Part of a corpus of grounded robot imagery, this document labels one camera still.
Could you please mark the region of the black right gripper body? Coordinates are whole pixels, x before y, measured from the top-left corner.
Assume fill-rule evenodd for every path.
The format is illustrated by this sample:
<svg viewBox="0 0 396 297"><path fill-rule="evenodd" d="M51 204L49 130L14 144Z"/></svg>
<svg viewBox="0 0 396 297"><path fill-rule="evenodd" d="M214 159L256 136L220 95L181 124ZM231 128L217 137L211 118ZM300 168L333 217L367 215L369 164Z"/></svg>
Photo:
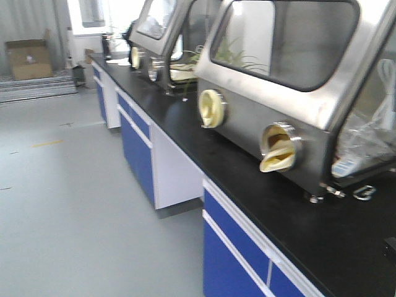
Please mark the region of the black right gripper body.
<svg viewBox="0 0 396 297"><path fill-rule="evenodd" d="M396 238L389 237L384 239L384 256L393 265L396 264Z"/></svg>

